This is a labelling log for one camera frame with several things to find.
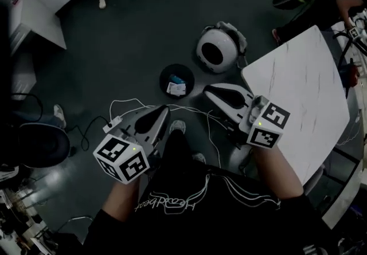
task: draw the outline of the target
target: desk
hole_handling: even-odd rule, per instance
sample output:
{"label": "desk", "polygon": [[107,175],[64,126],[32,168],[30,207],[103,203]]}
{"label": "desk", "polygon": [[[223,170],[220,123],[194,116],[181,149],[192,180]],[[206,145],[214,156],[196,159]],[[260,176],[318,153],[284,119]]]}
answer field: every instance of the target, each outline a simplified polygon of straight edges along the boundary
{"label": "desk", "polygon": [[278,143],[302,184],[332,151],[349,122],[333,56],[316,26],[247,66],[241,73],[254,95],[291,113]]}

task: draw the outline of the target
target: white cube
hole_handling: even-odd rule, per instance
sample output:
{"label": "white cube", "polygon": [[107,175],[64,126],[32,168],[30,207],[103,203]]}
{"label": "white cube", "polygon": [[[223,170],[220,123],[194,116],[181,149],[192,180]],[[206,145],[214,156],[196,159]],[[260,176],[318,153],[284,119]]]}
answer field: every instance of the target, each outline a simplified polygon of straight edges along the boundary
{"label": "white cube", "polygon": [[93,152],[106,174],[128,184],[149,169],[143,147],[108,134]]}
{"label": "white cube", "polygon": [[267,103],[253,123],[247,143],[268,149],[273,148],[282,137],[289,117],[289,112],[274,103]]}

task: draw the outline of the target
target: shoe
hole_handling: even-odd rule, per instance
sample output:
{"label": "shoe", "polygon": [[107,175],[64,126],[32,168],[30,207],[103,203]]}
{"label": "shoe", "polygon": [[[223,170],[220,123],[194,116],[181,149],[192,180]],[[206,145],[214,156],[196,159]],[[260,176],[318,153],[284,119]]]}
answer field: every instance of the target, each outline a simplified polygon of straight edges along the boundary
{"label": "shoe", "polygon": [[200,152],[193,154],[193,159],[196,161],[203,162],[203,164],[206,164],[205,156]]}
{"label": "shoe", "polygon": [[280,37],[278,36],[278,33],[277,33],[276,29],[273,29],[273,30],[271,31],[271,34],[273,35],[273,38],[275,39],[275,41],[276,41],[277,45],[278,45],[278,46],[281,46],[283,43],[282,43],[282,41],[281,41]]}
{"label": "shoe", "polygon": [[174,130],[180,130],[183,134],[186,132],[186,123],[183,120],[174,120],[170,126],[170,134]]}
{"label": "shoe", "polygon": [[53,106],[53,115],[62,121],[62,129],[67,127],[67,121],[65,120],[64,111],[58,104],[55,104]]}

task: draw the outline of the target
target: red shoe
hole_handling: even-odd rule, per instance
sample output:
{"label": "red shoe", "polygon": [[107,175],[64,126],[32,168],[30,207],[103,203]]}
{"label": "red shoe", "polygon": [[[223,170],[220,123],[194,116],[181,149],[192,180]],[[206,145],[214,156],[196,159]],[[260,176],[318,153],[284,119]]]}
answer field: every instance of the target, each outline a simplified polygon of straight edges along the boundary
{"label": "red shoe", "polygon": [[273,35],[273,38],[275,39],[275,41],[276,41],[277,45],[278,45],[278,46],[281,46],[283,43],[282,43],[282,41],[281,41],[280,37],[278,36],[278,33],[276,32],[276,29],[273,29],[273,30],[271,31],[271,34]]}

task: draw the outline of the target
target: dark green floor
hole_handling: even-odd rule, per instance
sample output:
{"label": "dark green floor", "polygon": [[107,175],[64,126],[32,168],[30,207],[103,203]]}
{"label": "dark green floor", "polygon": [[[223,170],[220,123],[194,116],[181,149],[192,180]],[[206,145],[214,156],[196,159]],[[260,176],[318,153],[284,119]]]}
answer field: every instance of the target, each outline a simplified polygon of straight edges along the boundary
{"label": "dark green floor", "polygon": [[[271,29],[284,25],[294,11],[272,7],[272,0],[106,0],[107,8],[98,9],[97,0],[73,0],[60,12],[68,49],[61,50],[35,38],[33,56],[37,84],[32,90],[45,110],[53,104],[64,108],[68,127],[78,124],[83,130],[97,115],[108,117],[114,99],[139,98],[145,104],[173,103],[160,90],[158,77],[173,63],[188,66],[196,78],[190,97],[177,104],[208,111],[201,91],[206,84],[227,81],[242,83],[233,69],[221,75],[210,74],[193,56],[196,40],[204,26],[225,21],[237,27],[248,40],[247,60],[253,62],[276,48]],[[26,100],[24,109],[33,107]],[[116,104],[114,115],[137,107],[135,103]],[[191,112],[173,112],[173,119],[187,123],[189,144],[201,151],[208,163],[217,164],[215,149],[207,138],[205,117]],[[36,171],[47,175],[36,182],[33,202],[48,199],[37,210],[51,229],[57,229],[70,217],[94,216],[101,208],[114,180],[108,177],[92,155],[102,140],[103,122],[95,123],[88,133],[91,149],[83,152],[81,136],[69,134],[77,154],[54,168]],[[213,128],[213,140],[223,140],[222,164],[241,152]],[[83,240],[89,221],[72,222],[65,231]]]}

